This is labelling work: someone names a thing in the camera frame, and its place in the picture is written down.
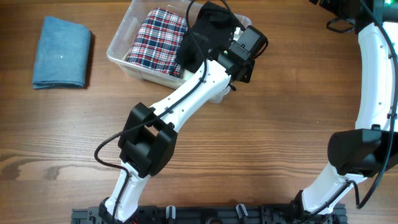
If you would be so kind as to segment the blue denim cloth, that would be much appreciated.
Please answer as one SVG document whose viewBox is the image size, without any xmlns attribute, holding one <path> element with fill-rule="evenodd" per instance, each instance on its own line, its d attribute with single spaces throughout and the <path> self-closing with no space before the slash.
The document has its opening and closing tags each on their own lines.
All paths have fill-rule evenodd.
<svg viewBox="0 0 398 224">
<path fill-rule="evenodd" d="M 35 90 L 84 88 L 91 32 L 85 26 L 46 16 L 34 62 Z"/>
</svg>

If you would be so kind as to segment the clear plastic storage container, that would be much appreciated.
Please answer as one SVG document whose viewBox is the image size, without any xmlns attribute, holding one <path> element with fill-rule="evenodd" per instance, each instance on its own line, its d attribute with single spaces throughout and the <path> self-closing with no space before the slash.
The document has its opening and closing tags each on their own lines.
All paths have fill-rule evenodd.
<svg viewBox="0 0 398 224">
<path fill-rule="evenodd" d="M 108 59 L 117 64 L 130 77 L 147 80 L 175 90 L 179 88 L 186 82 L 185 80 L 156 72 L 141 65 L 134 65 L 125 61 L 125 59 L 135 41 L 142 22 L 151 10 L 159 7 L 185 17 L 189 3 L 187 0 L 132 0 L 107 49 L 106 55 Z"/>
</svg>

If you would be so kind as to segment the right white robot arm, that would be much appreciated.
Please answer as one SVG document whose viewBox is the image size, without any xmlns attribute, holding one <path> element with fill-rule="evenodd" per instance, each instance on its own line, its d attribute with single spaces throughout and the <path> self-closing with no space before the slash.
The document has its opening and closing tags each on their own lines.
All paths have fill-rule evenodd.
<svg viewBox="0 0 398 224">
<path fill-rule="evenodd" d="M 328 142 L 328 164 L 292 202 L 292 216 L 303 222 L 329 215 L 335 205 L 368 178 L 366 195 L 355 195 L 356 208 L 372 197 L 386 171 L 397 164 L 397 1 L 317 1 L 336 17 L 331 24 L 351 24 L 361 51 L 361 101 L 355 127 L 334 133 Z"/>
</svg>

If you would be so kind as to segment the black garment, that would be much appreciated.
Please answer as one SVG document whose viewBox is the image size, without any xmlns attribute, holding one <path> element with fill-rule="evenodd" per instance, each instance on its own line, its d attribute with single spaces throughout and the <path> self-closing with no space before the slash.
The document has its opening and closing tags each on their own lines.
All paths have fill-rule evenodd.
<svg viewBox="0 0 398 224">
<path fill-rule="evenodd" d="M 199 10 L 192 28 L 184 34 L 175 62 L 195 73 L 210 49 L 231 43 L 237 27 L 244 29 L 238 18 L 226 8 L 206 2 Z"/>
</svg>

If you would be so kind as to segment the cream cloth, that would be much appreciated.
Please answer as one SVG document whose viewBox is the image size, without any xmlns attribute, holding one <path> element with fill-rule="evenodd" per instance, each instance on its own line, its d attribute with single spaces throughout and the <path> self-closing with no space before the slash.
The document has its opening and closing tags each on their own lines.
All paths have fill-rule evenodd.
<svg viewBox="0 0 398 224">
<path fill-rule="evenodd" d="M 194 73 L 189 72 L 188 70 L 181 68 L 180 69 L 180 76 L 179 78 L 182 80 L 187 81 L 188 79 L 190 79 L 192 76 L 194 75 Z"/>
</svg>

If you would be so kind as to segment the red plaid cloth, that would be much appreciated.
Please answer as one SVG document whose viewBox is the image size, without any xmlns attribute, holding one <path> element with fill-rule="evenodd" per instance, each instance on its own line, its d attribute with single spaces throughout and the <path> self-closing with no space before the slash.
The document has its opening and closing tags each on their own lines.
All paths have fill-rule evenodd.
<svg viewBox="0 0 398 224">
<path fill-rule="evenodd" d="M 186 32 L 187 22 L 184 17 L 155 8 L 142 22 L 125 61 L 179 77 L 181 66 L 176 58 Z"/>
</svg>

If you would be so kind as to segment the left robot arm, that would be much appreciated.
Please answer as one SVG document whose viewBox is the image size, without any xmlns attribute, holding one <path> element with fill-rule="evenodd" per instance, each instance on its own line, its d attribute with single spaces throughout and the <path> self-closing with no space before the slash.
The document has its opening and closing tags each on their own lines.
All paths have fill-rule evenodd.
<svg viewBox="0 0 398 224">
<path fill-rule="evenodd" d="M 254 61 L 267 48 L 267 37 L 247 26 L 226 45 L 201 54 L 203 63 L 183 85 L 163 100 L 131 110 L 124 129 L 98 146 L 118 139 L 121 171 L 112 195 L 102 201 L 105 223 L 131 223 L 138 200 L 150 177 L 157 175 L 174 154 L 178 132 L 207 101 L 223 96 L 234 81 L 248 83 Z"/>
</svg>

